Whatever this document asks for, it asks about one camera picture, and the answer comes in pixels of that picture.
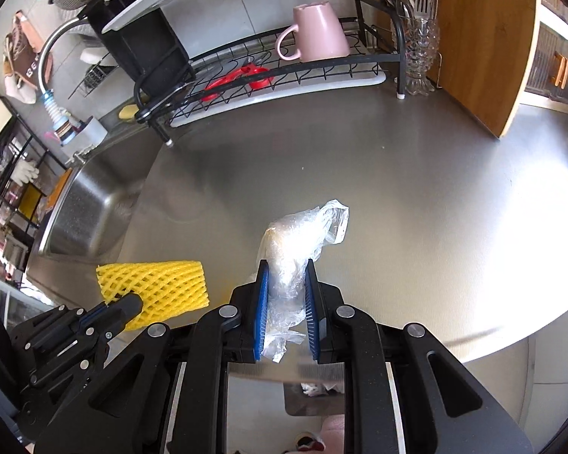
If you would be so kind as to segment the clear plastic bag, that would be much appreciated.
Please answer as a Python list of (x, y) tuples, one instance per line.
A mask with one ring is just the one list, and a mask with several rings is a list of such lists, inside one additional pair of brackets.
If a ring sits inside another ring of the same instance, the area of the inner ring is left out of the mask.
[(281, 362), (287, 345), (306, 336), (297, 327), (306, 319), (306, 269), (322, 249), (346, 237), (350, 209), (337, 200), (288, 214), (265, 230), (257, 259), (268, 263), (268, 313), (261, 355)]

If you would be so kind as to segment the yellow foam fruit net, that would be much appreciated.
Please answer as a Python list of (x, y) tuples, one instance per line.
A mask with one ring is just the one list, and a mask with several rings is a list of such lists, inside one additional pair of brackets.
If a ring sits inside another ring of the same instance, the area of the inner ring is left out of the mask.
[(105, 303), (129, 293), (142, 300), (141, 312), (126, 325), (126, 331), (165, 322), (210, 303), (200, 261), (109, 263), (97, 266), (95, 273)]

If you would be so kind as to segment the grey trash bin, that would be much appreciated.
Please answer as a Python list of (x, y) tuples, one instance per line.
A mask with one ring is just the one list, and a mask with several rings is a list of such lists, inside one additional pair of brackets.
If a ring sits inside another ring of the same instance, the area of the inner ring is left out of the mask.
[(285, 411), (290, 416), (332, 416), (345, 412), (342, 381), (284, 383)]

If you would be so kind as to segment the stainless steel sink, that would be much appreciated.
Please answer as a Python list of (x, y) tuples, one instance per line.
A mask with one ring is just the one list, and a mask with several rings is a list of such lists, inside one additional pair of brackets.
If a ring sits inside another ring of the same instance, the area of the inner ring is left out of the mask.
[(152, 160), (99, 155), (67, 182), (40, 239), (43, 256), (105, 261), (124, 241)]

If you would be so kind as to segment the red white slipper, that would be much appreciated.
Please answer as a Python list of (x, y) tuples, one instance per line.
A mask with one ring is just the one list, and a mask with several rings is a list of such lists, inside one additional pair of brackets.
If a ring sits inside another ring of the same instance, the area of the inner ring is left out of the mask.
[(295, 440), (295, 451), (300, 453), (307, 452), (323, 452), (325, 450), (324, 442), (318, 435), (312, 432), (301, 432)]

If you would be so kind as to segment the black side shelf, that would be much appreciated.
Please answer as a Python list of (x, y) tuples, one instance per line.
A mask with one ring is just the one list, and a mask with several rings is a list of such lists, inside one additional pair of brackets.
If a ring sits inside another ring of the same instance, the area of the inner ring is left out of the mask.
[(0, 96), (0, 230), (4, 257), (24, 269), (65, 165)]

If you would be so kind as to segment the white utensil caddy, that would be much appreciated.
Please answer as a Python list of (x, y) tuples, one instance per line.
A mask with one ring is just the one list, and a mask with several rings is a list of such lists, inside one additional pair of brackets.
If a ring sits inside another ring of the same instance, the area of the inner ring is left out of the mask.
[(108, 131), (100, 121), (91, 116), (84, 128), (69, 143), (72, 154), (93, 150), (99, 146), (108, 135)]

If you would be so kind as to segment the yellow sponge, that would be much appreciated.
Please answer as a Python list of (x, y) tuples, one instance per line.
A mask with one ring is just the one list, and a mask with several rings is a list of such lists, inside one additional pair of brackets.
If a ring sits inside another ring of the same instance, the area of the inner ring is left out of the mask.
[(125, 122), (133, 121), (138, 111), (136, 104), (127, 104), (118, 112), (118, 118)]

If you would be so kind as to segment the pink ceramic mug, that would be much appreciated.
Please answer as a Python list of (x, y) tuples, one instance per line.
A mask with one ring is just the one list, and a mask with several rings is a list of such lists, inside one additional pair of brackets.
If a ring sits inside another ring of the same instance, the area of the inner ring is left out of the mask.
[[(297, 5), (293, 8), (293, 24), (277, 38), (275, 49), (280, 59), (292, 62), (317, 62), (323, 59), (346, 58), (350, 45), (342, 24), (328, 1)], [(295, 52), (284, 54), (281, 50), (284, 39), (294, 35)]]

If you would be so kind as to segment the black cutlery box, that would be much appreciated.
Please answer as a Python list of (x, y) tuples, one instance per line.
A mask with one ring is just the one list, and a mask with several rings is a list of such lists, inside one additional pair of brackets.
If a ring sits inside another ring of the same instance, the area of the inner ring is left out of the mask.
[(190, 58), (161, 9), (145, 14), (118, 31), (102, 29), (122, 9), (118, 1), (97, 3), (89, 12), (92, 29), (118, 65), (150, 98), (195, 79)]

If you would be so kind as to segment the glass cutlery holder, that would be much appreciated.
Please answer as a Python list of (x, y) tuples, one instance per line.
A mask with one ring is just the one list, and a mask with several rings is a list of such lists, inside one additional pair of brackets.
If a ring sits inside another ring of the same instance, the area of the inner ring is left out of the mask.
[(402, 6), (400, 20), (405, 39), (406, 91), (411, 95), (429, 95), (436, 90), (428, 80), (438, 53), (440, 29), (437, 20), (414, 17)]

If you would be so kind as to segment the transparent storage cabinet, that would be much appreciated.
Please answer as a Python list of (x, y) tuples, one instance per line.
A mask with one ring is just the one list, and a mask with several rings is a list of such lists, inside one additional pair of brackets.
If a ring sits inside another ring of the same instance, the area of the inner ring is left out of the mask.
[(568, 114), (568, 6), (541, 0), (538, 40), (521, 104)]

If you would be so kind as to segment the wooden cutting board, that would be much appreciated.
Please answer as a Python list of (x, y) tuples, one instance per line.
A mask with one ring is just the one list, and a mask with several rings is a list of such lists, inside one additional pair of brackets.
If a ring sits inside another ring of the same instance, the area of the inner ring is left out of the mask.
[(493, 136), (519, 107), (538, 40), (540, 0), (439, 0), (438, 53), (428, 80)]

